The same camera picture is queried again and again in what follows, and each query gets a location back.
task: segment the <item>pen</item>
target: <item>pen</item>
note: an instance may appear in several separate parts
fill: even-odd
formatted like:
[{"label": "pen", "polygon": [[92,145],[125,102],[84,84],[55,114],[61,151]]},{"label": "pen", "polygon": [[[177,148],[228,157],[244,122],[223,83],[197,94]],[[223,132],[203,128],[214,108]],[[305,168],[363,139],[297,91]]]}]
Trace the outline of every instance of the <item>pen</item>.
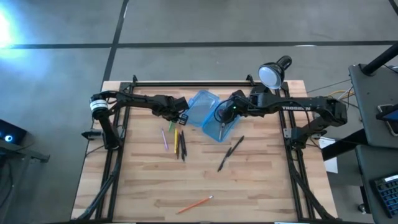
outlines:
[{"label": "pen", "polygon": [[181,144],[181,158],[182,158],[182,161],[185,162],[185,153],[184,153],[185,149],[184,149],[184,143],[183,143],[183,138],[182,138],[182,134],[181,133],[180,133],[180,136],[178,138],[180,139],[180,144]]},{"label": "pen", "polygon": [[183,148],[184,151],[183,153],[185,154],[185,157],[187,157],[187,145],[185,144],[185,136],[184,136],[184,131],[181,131],[181,137],[182,137],[182,144],[183,144]]},{"label": "pen", "polygon": [[177,132],[177,151],[176,151],[176,154],[177,154],[177,159],[179,159],[179,157],[180,157],[180,135],[178,134],[178,132]]},{"label": "pen", "polygon": [[169,145],[167,144],[166,137],[164,136],[163,128],[162,128],[162,135],[163,135],[164,147],[165,147],[166,151],[168,151],[169,150]]},{"label": "pen", "polygon": [[219,172],[219,171],[223,168],[224,162],[225,162],[226,158],[228,158],[230,155],[232,155],[232,153],[235,151],[236,147],[243,141],[243,139],[244,139],[244,136],[242,136],[242,137],[239,139],[239,141],[235,144],[235,146],[234,146],[233,148],[229,148],[229,149],[228,149],[228,151],[226,152],[226,154],[225,154],[225,156],[224,156],[223,161],[221,161],[221,164],[220,164],[220,166],[219,166],[217,172]]}]

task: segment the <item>cable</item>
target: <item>cable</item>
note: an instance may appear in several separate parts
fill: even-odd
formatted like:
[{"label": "cable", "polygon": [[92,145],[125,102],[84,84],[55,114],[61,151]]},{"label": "cable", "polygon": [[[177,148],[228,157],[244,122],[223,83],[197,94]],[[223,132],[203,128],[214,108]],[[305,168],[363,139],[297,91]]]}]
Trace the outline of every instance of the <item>cable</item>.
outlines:
[{"label": "cable", "polygon": [[222,121],[219,120],[219,119],[217,118],[217,116],[216,116],[216,114],[218,114],[218,113],[217,113],[218,108],[219,108],[223,103],[225,103],[225,102],[227,102],[227,101],[229,101],[229,100],[232,100],[233,98],[234,98],[234,96],[231,97],[231,98],[228,98],[227,100],[223,100],[221,103],[219,103],[219,104],[216,106],[216,109],[214,110],[213,116],[214,116],[214,119],[215,119],[217,122],[222,123]]},{"label": "cable", "polygon": [[311,147],[317,147],[316,145],[312,145],[312,144],[305,144],[306,146],[311,146]]},{"label": "cable", "polygon": [[346,97],[346,96],[348,96],[348,95],[350,95],[351,94],[351,89],[352,88],[349,88],[348,90],[346,90],[343,94],[341,94],[338,98],[337,98],[337,100],[340,100],[340,99],[342,99],[343,97]]},{"label": "cable", "polygon": [[88,156],[89,154],[91,154],[91,153],[97,151],[98,149],[101,149],[101,148],[104,147],[104,146],[105,146],[105,145],[96,147],[95,149],[91,150],[90,152],[87,152],[87,153],[86,153],[86,156]]},{"label": "cable", "polygon": [[290,146],[289,147],[290,152],[292,152],[292,151],[296,152],[296,157],[299,158],[299,152],[297,151],[297,149],[293,149],[291,144],[289,146]]},{"label": "cable", "polygon": [[331,85],[327,85],[327,86],[324,86],[324,87],[321,87],[321,88],[316,88],[316,89],[314,89],[314,90],[310,90],[310,91],[308,91],[307,93],[311,93],[311,92],[313,92],[313,91],[317,91],[317,90],[321,90],[321,89],[324,89],[324,88],[328,88],[328,87],[331,87],[331,86],[334,86],[334,85],[337,85],[337,84],[340,84],[340,83],[343,83],[343,82],[347,82],[347,81],[350,81],[351,79],[349,78],[349,79],[347,79],[347,80],[343,80],[343,81],[341,81],[341,82],[337,82],[337,83],[334,83],[334,84],[331,84]]},{"label": "cable", "polygon": [[[351,88],[348,90],[348,93],[350,93],[350,91],[353,89],[353,86],[351,86]],[[348,96],[347,96],[347,111],[348,111],[348,108],[349,108],[349,97],[350,97],[351,95],[350,94],[348,94]]]},{"label": "cable", "polygon": [[393,72],[395,72],[395,73],[398,73],[398,72],[397,72],[397,71],[395,71],[394,69],[392,69],[392,68],[388,67],[386,64],[384,64],[384,66],[385,66],[386,68],[388,68],[389,70],[391,70],[391,71],[393,71]]},{"label": "cable", "polygon": [[[126,130],[126,129],[123,128],[122,132],[120,133],[120,137],[123,136],[125,130]],[[95,149],[91,150],[90,152],[87,152],[87,153],[86,153],[86,156],[88,156],[89,154],[91,154],[91,153],[97,151],[98,149],[101,149],[101,148],[104,147],[104,146],[105,146],[105,145],[96,147]]]},{"label": "cable", "polygon": [[112,102],[109,102],[109,99],[110,99],[110,98],[106,99],[107,104],[114,104],[114,103],[116,103],[116,102],[118,101],[118,100],[114,100],[114,101],[112,101]]},{"label": "cable", "polygon": [[24,147],[22,147],[22,148],[20,148],[20,149],[14,150],[14,152],[21,151],[21,150],[23,150],[23,149],[26,149],[27,147],[31,147],[31,146],[33,146],[34,144],[35,144],[35,142],[32,142],[32,143],[30,143],[30,144],[29,144],[29,145],[27,145],[27,146],[24,146]]},{"label": "cable", "polygon": [[357,108],[357,109],[359,109],[359,107],[356,106],[355,104],[352,104],[352,103],[347,102],[347,101],[344,101],[344,100],[340,100],[340,101],[343,102],[343,103],[349,104],[349,105],[351,105],[351,106],[353,106],[353,107],[355,107],[355,108]]},{"label": "cable", "polygon": [[322,148],[313,141],[312,137],[310,136],[310,141],[314,144],[315,147],[319,148],[320,150],[322,150]]},{"label": "cable", "polygon": [[346,90],[336,90],[336,91],[333,91],[333,92],[327,94],[327,96],[333,96],[336,93],[346,93],[346,92],[347,92]]},{"label": "cable", "polygon": [[11,168],[11,164],[10,164],[10,162],[7,162],[7,164],[8,164],[8,172],[9,172],[9,173],[8,173],[8,176],[9,176],[9,180],[10,180],[11,184],[10,184],[10,189],[8,190],[6,197],[5,197],[5,198],[3,199],[3,201],[0,203],[0,208],[2,208],[3,205],[6,203],[8,197],[9,197],[10,194],[11,194],[12,188],[14,187],[14,180],[13,180],[13,177],[12,177],[12,168]]}]

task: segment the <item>orange pencil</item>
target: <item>orange pencil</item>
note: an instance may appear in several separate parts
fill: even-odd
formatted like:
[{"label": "orange pencil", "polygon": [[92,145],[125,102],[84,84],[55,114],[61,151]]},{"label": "orange pencil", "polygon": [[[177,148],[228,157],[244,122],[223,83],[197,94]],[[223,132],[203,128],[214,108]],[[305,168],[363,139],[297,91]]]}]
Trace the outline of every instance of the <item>orange pencil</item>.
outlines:
[{"label": "orange pencil", "polygon": [[207,202],[208,200],[210,200],[210,199],[212,199],[212,198],[213,198],[213,196],[210,195],[208,198],[205,198],[205,199],[203,199],[203,200],[201,200],[201,201],[199,201],[199,202],[197,202],[197,203],[194,203],[194,204],[188,206],[187,208],[183,208],[183,209],[179,210],[179,211],[176,213],[176,215],[178,215],[179,213],[185,212],[185,211],[187,211],[188,209],[193,208],[193,207],[195,207],[195,206],[198,206],[198,205],[200,205],[200,204],[202,204],[202,203],[205,203],[205,202]]}]

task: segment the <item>concrete floor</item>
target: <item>concrete floor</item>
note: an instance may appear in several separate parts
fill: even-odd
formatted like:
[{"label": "concrete floor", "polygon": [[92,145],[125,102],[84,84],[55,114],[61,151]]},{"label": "concrete floor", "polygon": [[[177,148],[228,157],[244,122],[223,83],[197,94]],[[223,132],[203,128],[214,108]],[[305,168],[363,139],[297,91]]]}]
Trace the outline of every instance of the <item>concrete floor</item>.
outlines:
[{"label": "concrete floor", "polygon": [[[122,0],[2,0],[0,44],[110,44]],[[130,0],[120,43],[397,40],[398,16],[388,0]],[[118,49],[110,80],[242,80],[264,62],[293,58],[286,79],[307,90],[345,80],[348,66],[370,62],[386,45]],[[110,49],[0,50],[0,118],[35,136],[32,149],[51,154],[32,164],[7,223],[49,223],[70,217],[91,125],[88,99],[100,90]],[[342,83],[309,95],[348,89]],[[356,103],[354,97],[350,102]],[[343,138],[361,128],[359,112],[330,128]],[[339,217],[372,222],[361,203],[354,154],[330,174]]]}]

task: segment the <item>wooden tabletop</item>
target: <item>wooden tabletop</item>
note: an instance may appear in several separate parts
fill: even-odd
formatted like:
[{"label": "wooden tabletop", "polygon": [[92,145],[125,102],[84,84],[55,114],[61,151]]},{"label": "wooden tabletop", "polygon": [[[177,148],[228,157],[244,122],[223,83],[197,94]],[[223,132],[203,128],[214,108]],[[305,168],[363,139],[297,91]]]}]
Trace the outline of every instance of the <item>wooden tabletop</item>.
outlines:
[{"label": "wooden tabletop", "polygon": [[[307,96],[303,81],[287,82],[292,96]],[[119,84],[104,82],[103,89],[119,90]],[[248,94],[251,88],[143,87],[135,88],[134,93],[150,96],[163,94],[176,98],[185,96],[188,100],[202,89],[227,99],[237,89]],[[295,112],[295,118],[298,126],[307,123],[304,112]],[[177,127],[185,133],[188,152],[185,162],[181,158],[176,159],[174,132],[167,131],[169,122],[153,116],[150,110],[131,108],[114,222],[297,221],[278,113],[265,115],[264,118],[240,119],[222,143],[203,134],[200,128],[189,125]],[[100,128],[98,122],[94,128]],[[164,147],[161,128],[165,129],[170,148],[168,152]],[[244,141],[227,159],[223,170],[217,172],[228,148],[243,135]],[[100,140],[91,141],[87,151],[102,144]],[[105,157],[104,149],[86,157],[72,218],[82,214],[98,193]],[[336,217],[320,150],[307,146],[303,157],[312,192]],[[108,195],[104,214],[108,211]],[[209,202],[175,214],[210,195],[214,198]],[[300,197],[304,214],[307,214],[301,191]]]}]

